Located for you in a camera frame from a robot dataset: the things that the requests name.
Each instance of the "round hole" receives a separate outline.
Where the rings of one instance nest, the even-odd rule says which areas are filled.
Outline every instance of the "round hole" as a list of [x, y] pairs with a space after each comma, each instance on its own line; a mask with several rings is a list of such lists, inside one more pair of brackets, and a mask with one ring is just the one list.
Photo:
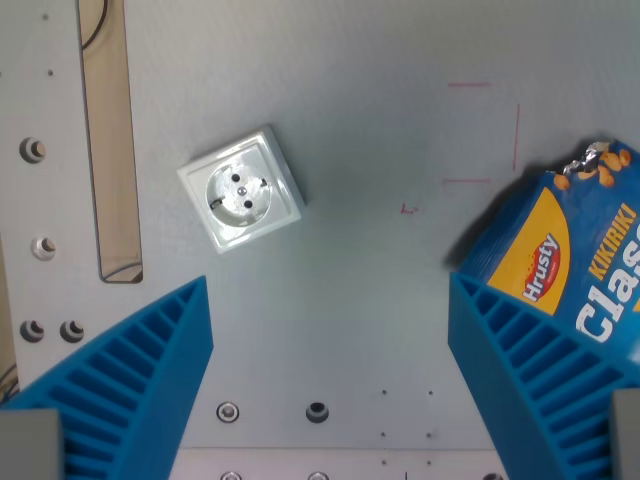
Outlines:
[[76, 321], [66, 321], [60, 325], [60, 336], [69, 343], [78, 343], [84, 338], [84, 328]]
[[322, 402], [314, 402], [307, 407], [307, 420], [322, 423], [329, 418], [329, 409]]
[[51, 260], [56, 254], [56, 244], [47, 237], [36, 238], [31, 242], [31, 253], [38, 260]]
[[239, 473], [236, 472], [227, 472], [223, 473], [220, 477], [220, 480], [242, 480], [242, 477]]
[[22, 322], [20, 335], [29, 343], [38, 343], [44, 338], [44, 328], [35, 320]]
[[240, 416], [240, 409], [235, 403], [223, 402], [218, 405], [216, 415], [222, 423], [233, 423]]
[[47, 155], [44, 143], [33, 137], [27, 137], [20, 142], [18, 151], [22, 159], [29, 163], [40, 163]]

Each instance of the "metal bolt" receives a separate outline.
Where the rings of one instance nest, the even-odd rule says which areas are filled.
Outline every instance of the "metal bolt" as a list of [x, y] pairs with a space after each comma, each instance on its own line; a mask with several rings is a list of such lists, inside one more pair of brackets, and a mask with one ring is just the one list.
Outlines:
[[223, 473], [220, 477], [220, 480], [242, 480], [242, 477], [239, 473], [236, 472], [227, 472]]
[[218, 420], [221, 422], [233, 423], [240, 416], [240, 410], [235, 403], [224, 402], [218, 405], [216, 414], [218, 415]]

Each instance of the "socket faceplate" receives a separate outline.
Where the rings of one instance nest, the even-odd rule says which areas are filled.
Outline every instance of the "socket faceplate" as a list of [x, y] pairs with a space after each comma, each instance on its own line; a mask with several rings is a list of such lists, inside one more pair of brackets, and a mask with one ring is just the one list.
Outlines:
[[269, 127], [178, 175], [219, 253], [301, 217], [302, 197]]

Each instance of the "blue packaging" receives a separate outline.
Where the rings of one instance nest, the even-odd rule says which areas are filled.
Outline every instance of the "blue packaging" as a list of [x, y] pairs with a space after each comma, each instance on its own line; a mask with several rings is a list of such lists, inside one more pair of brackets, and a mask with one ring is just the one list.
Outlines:
[[595, 143], [502, 207], [461, 272], [640, 363], [640, 155]]

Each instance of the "hrusty logo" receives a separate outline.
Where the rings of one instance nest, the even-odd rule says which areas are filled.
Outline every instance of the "hrusty logo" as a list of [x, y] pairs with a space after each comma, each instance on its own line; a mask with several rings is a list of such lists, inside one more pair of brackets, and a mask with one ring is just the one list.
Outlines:
[[522, 296], [535, 303], [549, 291], [560, 268], [560, 249], [553, 235], [548, 233], [531, 257], [531, 269], [525, 279]]

